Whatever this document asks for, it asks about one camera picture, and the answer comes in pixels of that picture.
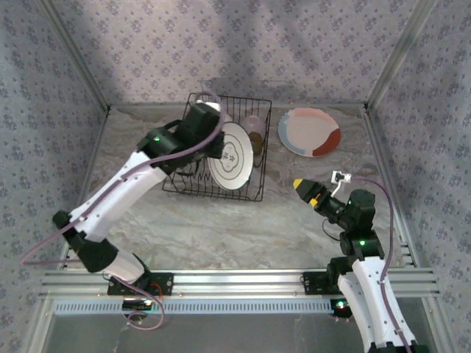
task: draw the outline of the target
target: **cable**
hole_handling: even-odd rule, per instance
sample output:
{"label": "cable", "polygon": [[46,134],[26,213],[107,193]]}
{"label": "cable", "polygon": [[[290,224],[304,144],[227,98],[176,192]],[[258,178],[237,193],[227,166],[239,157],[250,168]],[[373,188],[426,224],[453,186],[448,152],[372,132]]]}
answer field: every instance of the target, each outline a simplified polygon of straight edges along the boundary
{"label": "cable", "polygon": [[106,273],[103,271],[103,272],[102,272],[102,278],[103,278],[103,279],[104,279],[106,282],[108,282],[108,283],[109,283],[109,282],[110,282],[110,279],[111,279],[111,277],[110,277],[110,276],[108,276],[108,278],[107,278],[107,277],[105,277],[105,276],[106,276]]}
{"label": "cable", "polygon": [[117,280],[118,282],[120,282],[122,285],[125,285],[126,287],[128,287],[129,289],[135,291],[136,293],[140,293],[142,294],[143,296],[145,296],[146,298],[149,298],[151,299],[155,304],[158,305],[158,307],[160,308],[161,310],[161,314],[160,314],[160,319],[159,319],[159,322],[156,323],[156,325],[152,326],[152,327],[140,327],[138,325],[135,325],[131,318],[134,316],[134,315],[138,315],[138,314],[144,314],[146,315],[145,312],[143,311],[139,311],[139,310],[136,310],[136,311],[133,311],[132,313],[130,313],[128,316],[127,316],[127,324],[130,325],[131,327],[134,327],[135,329],[140,329],[142,331],[151,331],[153,329],[158,329],[160,326],[162,326],[162,323],[163,323],[163,319],[165,318],[165,310],[163,309],[163,305],[162,305],[162,302],[160,302],[159,299],[157,299],[155,296],[153,296],[152,294],[150,293],[147,293],[145,290],[141,290],[137,287],[135,287],[134,285],[130,285],[129,283],[127,283],[126,281],[124,281],[123,279],[121,278],[118,278],[118,277],[113,277],[115,280]]}
{"label": "cable", "polygon": [[322,222],[322,230],[324,231],[324,233],[330,238],[330,239],[333,239],[335,241],[340,241],[340,239],[337,239],[335,237],[333,237],[332,235],[330,235],[329,233],[327,233],[327,230],[325,230],[325,222],[328,221],[328,219],[326,218],[323,222]]}
{"label": "cable", "polygon": [[77,217],[77,219],[72,221],[70,224],[63,227],[58,232],[54,233],[53,235],[51,235],[47,239],[41,241],[38,245],[33,247],[31,250],[29,250],[29,252],[27,252],[26,255],[24,255],[23,258],[20,260],[20,264],[22,264],[22,265],[50,265],[50,264],[55,264],[55,263],[79,263],[80,260],[66,260],[66,259],[64,259],[64,260],[49,260],[49,261],[29,261],[29,262],[27,262],[26,260],[28,258],[30,258],[32,255],[34,255],[36,252],[41,250],[47,243],[49,243],[49,242],[51,242],[51,241],[53,241],[57,238],[61,238],[61,236],[65,232],[67,232],[68,230],[75,227],[79,222],[84,221],[87,218],[87,216],[90,213],[92,213],[92,211],[103,201],[104,198],[106,198],[119,184],[121,184],[122,182],[127,180],[135,172],[139,171],[143,167],[146,167],[146,166],[154,164],[154,163],[165,162],[167,160],[174,160],[174,159],[177,159],[177,158],[184,157],[188,154],[192,154],[192,153],[202,149],[203,147],[208,145],[212,140],[214,140],[214,138],[216,138],[217,135],[222,130],[222,127],[223,127],[224,122],[225,122],[225,116],[227,115],[227,113],[223,109],[223,104],[222,104],[221,99],[215,93],[213,93],[209,90],[200,92],[196,95],[196,100],[199,99],[203,95],[212,96],[213,99],[216,101],[216,103],[218,103],[221,107],[220,108],[221,112],[219,114],[218,124],[216,125],[214,130],[209,134],[209,136],[207,136],[203,141],[201,141],[197,145],[195,145],[195,146],[193,146],[189,149],[186,149],[185,151],[181,151],[181,152],[177,152],[177,153],[173,153],[173,154],[168,154],[166,156],[161,156],[161,157],[153,158],[151,160],[147,160],[146,162],[143,162],[143,163],[131,168],[126,173],[122,174],[120,176],[120,179],[116,180],[113,184],[110,185],[110,187],[108,187],[108,189],[106,189],[101,195],[99,195],[96,198],[96,200],[82,213],[82,215],[80,215],[79,217]]}
{"label": "cable", "polygon": [[163,302],[163,292],[162,292],[162,287],[158,283],[151,283],[151,287],[156,287],[158,292],[159,292],[159,299]]}
{"label": "cable", "polygon": [[406,340],[406,337],[401,330],[399,323],[397,322],[396,317],[394,316],[394,313],[392,311],[391,305],[389,304],[388,296],[386,295],[386,286],[384,285],[384,279],[386,278],[386,273],[388,272],[389,266],[391,265],[392,261],[392,252],[393,252],[393,245],[394,245],[394,208],[392,206],[392,200],[391,196],[389,196],[389,193],[387,189],[382,186],[379,182],[376,182],[375,180],[368,179],[368,178],[362,178],[362,177],[356,177],[353,176],[352,180],[356,180],[359,182],[370,182],[372,184],[375,184],[378,186],[386,195],[386,198],[388,199],[388,204],[389,204],[389,253],[388,257],[386,258],[386,263],[384,265],[383,271],[381,272],[380,276],[380,289],[381,289],[381,296],[383,297],[383,302],[384,306],[386,307],[386,311],[389,314],[389,317],[392,321],[392,324],[394,326],[394,329],[396,330],[397,334],[399,335],[401,341],[403,342],[404,347],[406,348],[407,353],[412,353],[411,347],[409,347],[409,344]]}

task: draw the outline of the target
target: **metal extrusion bar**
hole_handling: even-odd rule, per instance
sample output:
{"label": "metal extrusion bar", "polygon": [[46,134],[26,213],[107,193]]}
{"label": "metal extrusion bar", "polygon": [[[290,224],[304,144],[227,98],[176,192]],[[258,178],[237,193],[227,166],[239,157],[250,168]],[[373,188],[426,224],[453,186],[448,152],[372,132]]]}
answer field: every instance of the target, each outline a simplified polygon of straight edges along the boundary
{"label": "metal extrusion bar", "polygon": [[[103,137],[103,132],[105,131],[105,127],[106,127],[106,123],[107,123],[108,112],[105,112],[103,114],[104,114],[103,121],[100,124],[98,133],[96,134],[96,140],[95,140],[95,143],[93,145],[93,149],[92,149],[92,152],[91,152],[90,159],[88,160],[87,171],[85,172],[85,179],[82,183],[82,187],[80,188],[80,194],[79,194],[79,198],[77,200],[77,206],[80,206],[81,204],[83,204],[83,202],[86,201],[88,191],[90,190],[91,175],[92,175],[92,172],[93,172],[93,167],[95,166],[96,155],[98,153],[99,146],[100,146],[100,143],[101,143],[102,137]],[[64,246],[63,246],[63,249],[60,253],[59,258],[60,259],[67,258],[67,256],[70,256],[70,252],[72,252],[71,247],[69,246],[69,244],[67,242],[65,242]],[[62,269],[62,268],[66,268],[66,267],[67,266],[63,265],[63,264],[57,265],[57,269]]]}
{"label": "metal extrusion bar", "polygon": [[384,93],[388,90],[394,76],[402,65],[409,49],[414,44],[419,36],[419,33],[427,21],[428,16],[431,14],[433,7],[437,0],[419,0],[412,10],[399,39],[392,49],[387,63],[381,71],[380,77],[375,83],[375,86],[369,93],[368,105],[371,108],[377,107],[379,101],[383,98]]}
{"label": "metal extrusion bar", "polygon": [[[125,314],[123,299],[56,300],[55,315]],[[329,299],[167,299],[162,302],[166,314],[333,314]],[[156,314],[155,304],[147,314]]]}
{"label": "metal extrusion bar", "polygon": [[46,299],[38,303],[30,320],[30,330],[25,334],[22,346],[24,353],[42,352],[54,310],[54,300]]}
{"label": "metal extrusion bar", "polygon": [[93,78],[93,74],[82,59],[77,45],[67,32],[67,29],[65,29],[66,26],[60,18],[57,9],[50,0],[36,0],[36,4],[41,8],[43,14],[51,24],[52,29],[56,32],[59,41],[62,43],[66,53],[74,64],[80,78],[85,83],[85,86],[90,91],[93,99],[97,104],[99,104],[103,111],[107,111],[106,99]]}
{"label": "metal extrusion bar", "polygon": [[[300,277],[304,271],[319,270],[201,270],[174,273],[172,298],[176,299],[282,299],[339,298],[306,296]],[[438,296],[435,277],[429,268],[391,268],[389,278],[396,296]],[[47,272],[40,296],[53,299],[110,298],[108,282],[101,274],[82,270]]]}
{"label": "metal extrusion bar", "polygon": [[432,336],[435,340],[438,352],[460,352],[458,342],[449,325],[450,320],[443,304],[443,299],[439,298],[423,298],[427,321],[430,326]]}
{"label": "metal extrusion bar", "polygon": [[376,128],[374,127],[374,124],[372,123],[369,114],[366,111],[362,111],[361,115],[364,119],[369,139],[372,142],[372,148],[376,156],[376,161],[378,163],[381,178],[384,180],[384,186],[386,187],[392,199],[392,204],[394,206],[395,211],[394,222],[397,225],[397,229],[399,231],[398,234],[401,238],[401,241],[408,244],[410,256],[412,257],[414,264],[417,266],[421,266],[417,250],[415,249],[414,242],[412,241],[411,233],[409,231],[406,220],[403,217],[403,215],[405,214],[403,207],[399,202],[399,196],[397,195],[396,188],[394,187],[394,183],[392,182],[392,171],[385,162],[386,153],[378,140],[378,132],[376,131]]}

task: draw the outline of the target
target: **aluminum frame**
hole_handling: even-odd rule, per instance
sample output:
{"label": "aluminum frame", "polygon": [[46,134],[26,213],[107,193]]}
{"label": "aluminum frame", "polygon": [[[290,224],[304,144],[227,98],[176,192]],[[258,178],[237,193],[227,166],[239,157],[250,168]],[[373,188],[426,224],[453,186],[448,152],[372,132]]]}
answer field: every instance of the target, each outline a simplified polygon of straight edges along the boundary
{"label": "aluminum frame", "polygon": [[[170,270],[174,273],[172,302],[202,299],[231,300],[257,299],[266,302],[282,299],[284,302],[312,302],[313,299],[338,299],[342,296],[306,296],[300,277],[304,271],[320,269],[284,270]],[[389,271],[394,294],[398,298],[421,298],[425,303],[433,339],[439,352],[457,352],[456,343],[446,325],[446,315],[430,268],[391,268]],[[106,294],[108,282],[101,274],[86,270],[47,271],[39,288],[43,304],[32,318],[34,331],[24,352],[42,352],[56,303],[69,299],[110,302],[115,296]]]}
{"label": "aluminum frame", "polygon": [[56,7],[54,4],[52,4],[51,0],[35,0],[35,2],[43,12],[48,22],[51,24],[52,29],[56,33],[57,38],[59,39],[65,52],[71,60],[72,65],[75,66],[80,79],[82,79],[95,102],[104,112],[106,112],[108,107],[106,98],[103,96],[103,93],[96,83],[96,80],[93,78],[93,74],[90,72],[87,64],[83,60],[76,43],[67,32],[67,27],[60,18]]}
{"label": "aluminum frame", "polygon": [[409,49],[414,45],[437,2],[438,0],[419,0],[416,3],[411,16],[392,49],[391,55],[389,55],[388,61],[369,93],[368,104],[370,107],[377,107],[383,98],[384,93],[388,90],[399,67],[403,64]]}
{"label": "aluminum frame", "polygon": [[[435,276],[430,268],[417,268],[420,261],[417,251],[411,241],[411,235],[407,223],[401,217],[401,206],[394,192],[391,171],[384,162],[384,153],[378,141],[378,134],[368,114],[361,104],[346,104],[360,109],[361,116],[366,124],[366,130],[372,141],[380,176],[385,186],[392,195],[396,212],[396,224],[400,236],[400,247],[403,253],[406,267],[391,268],[389,276],[393,291],[400,298],[421,298],[428,316],[433,339],[439,352],[459,352],[456,339],[447,325],[448,318],[443,301],[440,298],[439,289],[436,286]],[[99,137],[93,148],[91,161],[89,162],[86,178],[82,187],[80,202],[85,200],[90,185],[91,172],[93,170],[96,153],[106,127],[107,118],[100,127]],[[69,247],[65,246],[63,257],[68,255]],[[310,269],[309,271],[324,271],[325,269]],[[201,299],[312,299],[314,296],[305,296],[300,283],[300,277],[305,269],[283,270],[177,270],[174,278],[174,295],[172,301],[201,300]],[[41,302],[32,317],[29,333],[25,340],[25,353],[42,352],[47,332],[58,300],[64,299],[97,299],[106,301],[110,297],[106,295],[107,282],[101,274],[89,274],[85,270],[63,269],[48,271],[39,288]]]}

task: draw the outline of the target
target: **white bracket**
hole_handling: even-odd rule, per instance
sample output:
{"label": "white bracket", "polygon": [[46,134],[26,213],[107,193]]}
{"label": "white bracket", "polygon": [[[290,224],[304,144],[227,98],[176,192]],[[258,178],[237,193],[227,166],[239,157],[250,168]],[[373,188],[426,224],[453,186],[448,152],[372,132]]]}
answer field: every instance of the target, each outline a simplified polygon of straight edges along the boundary
{"label": "white bracket", "polygon": [[[202,101],[201,99],[198,99],[196,102],[204,103],[206,105],[209,105],[211,108],[217,110],[218,112],[221,112],[221,105],[219,103],[215,103],[212,101]],[[224,122],[230,123],[231,121],[232,121],[232,118],[228,114],[224,114]]]}
{"label": "white bracket", "polygon": [[336,189],[332,192],[332,197],[336,195],[336,193],[339,192],[342,184],[344,182],[350,183],[352,181],[352,174],[346,174],[342,173],[341,171],[333,171],[332,172],[332,177],[330,178],[330,182],[332,184],[337,184]]}
{"label": "white bracket", "polygon": [[[386,310],[386,305],[381,295],[380,274],[384,265],[385,261],[379,257],[365,257],[363,261],[356,260],[352,265],[352,269],[358,278],[361,288],[363,289],[364,298],[366,299],[369,315],[373,323],[376,346],[378,348],[383,348],[386,347],[387,342],[392,342],[394,346],[399,347],[403,346],[403,342],[395,332],[394,325],[389,317],[389,313]],[[415,336],[400,311],[396,296],[392,291],[389,275],[386,275],[384,284],[386,288],[386,297],[391,306],[394,317],[396,318],[407,343],[411,345],[412,341],[415,340]]]}
{"label": "white bracket", "polygon": [[375,342],[375,331],[361,284],[353,272],[340,275],[337,284],[352,310],[353,318],[360,330],[364,351],[368,352],[371,343]]}

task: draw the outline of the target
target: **plate with black design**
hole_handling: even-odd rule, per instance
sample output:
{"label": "plate with black design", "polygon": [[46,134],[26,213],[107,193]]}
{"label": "plate with black design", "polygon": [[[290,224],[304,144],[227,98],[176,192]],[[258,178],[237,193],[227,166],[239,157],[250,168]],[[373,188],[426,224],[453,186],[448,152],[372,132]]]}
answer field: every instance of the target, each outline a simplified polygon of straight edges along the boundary
{"label": "plate with black design", "polygon": [[208,158],[209,171],[216,183],[225,190],[237,190],[250,178],[253,150],[249,135],[239,124],[224,124],[222,158]]}

